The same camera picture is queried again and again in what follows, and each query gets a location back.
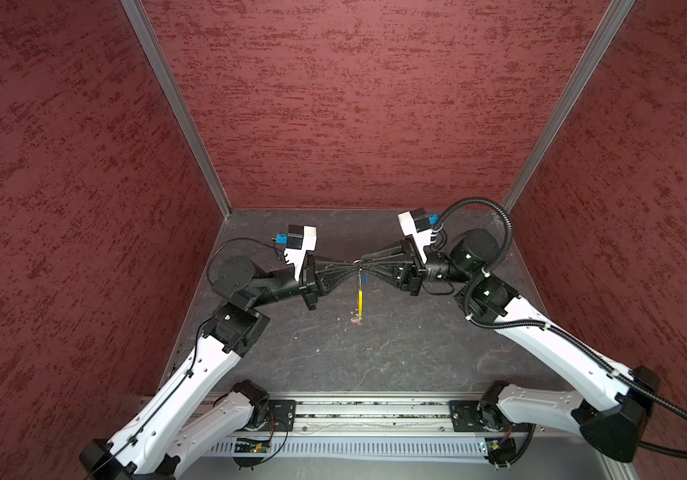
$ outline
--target red panel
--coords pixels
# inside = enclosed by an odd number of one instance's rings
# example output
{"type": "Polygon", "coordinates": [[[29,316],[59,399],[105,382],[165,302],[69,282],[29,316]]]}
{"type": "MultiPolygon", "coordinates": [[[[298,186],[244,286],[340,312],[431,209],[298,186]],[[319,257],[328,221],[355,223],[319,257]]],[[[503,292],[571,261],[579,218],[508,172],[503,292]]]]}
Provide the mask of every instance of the red panel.
{"type": "Polygon", "coordinates": [[[220,221],[119,2],[0,2],[0,478],[156,390],[220,221]]]}
{"type": "Polygon", "coordinates": [[[144,2],[234,206],[502,200],[607,0],[144,2]]]}
{"type": "MultiPolygon", "coordinates": [[[[687,408],[686,1],[637,0],[514,213],[552,318],[687,408]]],[[[645,438],[687,448],[687,424],[659,408],[645,438]]]]}

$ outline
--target robotic arm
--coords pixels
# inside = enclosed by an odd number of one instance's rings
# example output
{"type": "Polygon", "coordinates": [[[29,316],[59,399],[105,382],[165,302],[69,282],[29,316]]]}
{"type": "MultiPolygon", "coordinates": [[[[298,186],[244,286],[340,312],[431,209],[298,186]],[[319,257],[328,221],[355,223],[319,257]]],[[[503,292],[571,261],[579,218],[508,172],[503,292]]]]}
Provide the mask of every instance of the robotic arm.
{"type": "Polygon", "coordinates": [[[583,436],[619,462],[630,462],[639,446],[687,458],[687,452],[641,440],[654,403],[687,420],[687,412],[657,396],[658,377],[653,371],[643,366],[631,370],[594,351],[490,273],[511,242],[511,223],[500,206],[472,197],[456,202],[439,217],[418,209],[400,214],[398,220],[405,238],[356,262],[310,254],[316,247],[316,229],[294,225],[276,239],[285,245],[285,260],[291,266],[265,272],[246,256],[226,260],[212,286],[225,304],[200,325],[192,353],[147,407],[108,441],[94,440],[83,450],[80,459],[88,478],[173,479],[219,438],[264,424],[268,394],[245,381],[183,428],[200,401],[265,329],[270,319],[257,307],[300,296],[309,310],[315,310],[321,296],[363,270],[413,296],[423,282],[465,283],[455,300],[468,321],[519,343],[574,389],[550,392],[494,382],[476,408],[456,411],[454,422],[481,424],[490,431],[522,423],[558,428],[583,436]],[[468,203],[485,204],[498,212],[507,227],[503,245],[486,230],[473,229],[445,254],[443,222],[468,203]]]}

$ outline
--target black cylindrical motor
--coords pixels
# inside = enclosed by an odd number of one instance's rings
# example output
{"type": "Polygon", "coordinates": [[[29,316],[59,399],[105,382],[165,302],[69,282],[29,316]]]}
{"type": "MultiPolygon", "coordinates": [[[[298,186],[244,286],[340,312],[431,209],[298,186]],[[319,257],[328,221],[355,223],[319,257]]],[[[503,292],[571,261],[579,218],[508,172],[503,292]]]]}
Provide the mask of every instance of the black cylindrical motor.
{"type": "Polygon", "coordinates": [[[498,254],[498,242],[487,230],[469,230],[450,251],[450,262],[467,275],[474,274],[498,254]]]}

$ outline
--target metal corner post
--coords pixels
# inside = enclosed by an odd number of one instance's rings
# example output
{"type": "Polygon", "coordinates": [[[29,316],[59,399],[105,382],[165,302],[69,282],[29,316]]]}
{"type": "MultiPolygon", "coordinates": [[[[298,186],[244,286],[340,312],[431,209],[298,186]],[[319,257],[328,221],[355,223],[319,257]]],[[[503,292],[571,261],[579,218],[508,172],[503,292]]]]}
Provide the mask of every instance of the metal corner post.
{"type": "Polygon", "coordinates": [[[218,179],[218,174],[215,172],[213,163],[210,160],[210,155],[208,155],[208,151],[204,147],[204,142],[202,141],[202,137],[200,137],[195,121],[186,107],[186,102],[181,95],[181,91],[178,89],[178,84],[173,77],[173,72],[171,72],[170,66],[165,60],[165,55],[162,53],[162,48],[159,42],[157,42],[157,37],[152,29],[152,24],[149,22],[146,10],[144,10],[141,0],[120,1],[133,26],[133,30],[136,31],[138,41],[141,43],[146,53],[146,57],[157,75],[157,80],[162,86],[162,91],[165,92],[165,96],[168,98],[170,108],[176,115],[178,124],[184,132],[189,147],[191,147],[192,153],[197,159],[202,174],[208,182],[208,187],[210,187],[213,193],[218,208],[221,210],[224,220],[228,220],[229,216],[232,215],[232,206],[229,204],[224,187],[218,179]]]}
{"type": "Polygon", "coordinates": [[[581,56],[581,60],[575,66],[575,70],[570,76],[565,90],[562,91],[557,105],[551,112],[551,117],[546,121],[546,125],[544,125],[538,140],[535,141],[532,150],[530,150],[530,155],[528,155],[528,158],[525,159],[525,163],[522,165],[519,176],[511,185],[509,192],[503,200],[502,206],[507,212],[514,208],[514,204],[519,199],[522,191],[524,191],[535,168],[538,167],[544,154],[549,149],[562,123],[568,117],[575,102],[579,99],[581,92],[588,83],[589,78],[591,78],[591,74],[597,69],[602,56],[607,52],[607,47],[610,46],[610,42],[612,42],[634,3],[635,0],[611,0],[610,5],[607,6],[607,10],[602,16],[597,30],[591,36],[591,40],[586,45],[586,50],[581,56]]]}

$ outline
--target textured red wall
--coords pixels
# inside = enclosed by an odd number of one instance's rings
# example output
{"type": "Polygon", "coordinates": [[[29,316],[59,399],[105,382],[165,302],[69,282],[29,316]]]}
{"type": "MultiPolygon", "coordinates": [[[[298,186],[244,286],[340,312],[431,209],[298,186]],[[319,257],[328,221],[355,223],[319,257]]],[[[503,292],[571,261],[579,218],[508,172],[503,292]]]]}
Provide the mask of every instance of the textured red wall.
{"type": "Polygon", "coordinates": [[[502,200],[607,0],[147,0],[234,206],[502,200]]]}
{"type": "MultiPolygon", "coordinates": [[[[637,0],[514,210],[552,318],[687,408],[687,1],[637,0]]],[[[687,448],[659,408],[646,440],[687,448]]],[[[687,462],[638,455],[644,478],[687,462]]]]}
{"type": "Polygon", "coordinates": [[[120,3],[0,2],[0,478],[156,390],[219,222],[120,3]]]}

